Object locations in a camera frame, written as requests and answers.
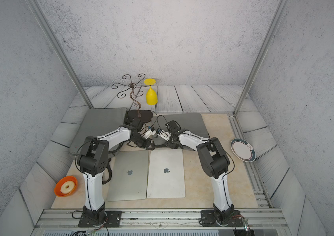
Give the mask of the silver apple laptop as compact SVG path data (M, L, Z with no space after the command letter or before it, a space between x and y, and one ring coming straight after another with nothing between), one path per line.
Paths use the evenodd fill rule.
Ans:
M147 150L119 152L115 158L107 200L146 199L148 162Z

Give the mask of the white laptop yellow logo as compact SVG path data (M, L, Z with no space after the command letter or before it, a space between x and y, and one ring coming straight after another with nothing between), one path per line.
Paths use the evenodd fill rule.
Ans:
M150 153L147 198L184 198L183 151L158 149Z

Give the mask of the grey zippered laptop bag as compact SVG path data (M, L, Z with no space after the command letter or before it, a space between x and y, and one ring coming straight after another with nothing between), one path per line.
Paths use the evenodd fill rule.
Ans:
M79 147L88 136L97 137L118 129L124 124L126 114L126 108L89 109L70 146L70 155L75 157L80 152Z

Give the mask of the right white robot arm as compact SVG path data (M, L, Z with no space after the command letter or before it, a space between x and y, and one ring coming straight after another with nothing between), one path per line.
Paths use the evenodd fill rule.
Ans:
M187 146L197 152L203 171L211 178L216 221L224 225L234 217L235 208L228 188L230 160L220 141L216 137L204 138L183 129L170 133L166 146L171 149Z

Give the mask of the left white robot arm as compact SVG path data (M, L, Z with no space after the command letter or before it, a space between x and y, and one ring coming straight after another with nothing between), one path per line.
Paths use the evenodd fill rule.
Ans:
M131 141L139 148L155 149L151 138L144 138L136 127L130 125L122 125L98 137L88 136L78 149L78 158L75 163L84 177L86 200L83 212L86 215L96 216L105 211L102 185L104 170L109 164L109 151L125 141Z

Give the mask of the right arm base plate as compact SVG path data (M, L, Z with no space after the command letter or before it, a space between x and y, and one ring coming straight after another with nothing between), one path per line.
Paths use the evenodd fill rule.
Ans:
M219 212L216 210L202 210L200 212L199 224L203 227L242 227L243 220L240 211L229 210Z

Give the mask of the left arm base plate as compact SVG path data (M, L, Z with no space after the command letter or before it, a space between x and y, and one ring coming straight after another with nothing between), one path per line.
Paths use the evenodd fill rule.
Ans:
M99 228L101 226L107 228L120 227L122 211L110 210L93 212L86 210L82 213L79 220L79 228Z

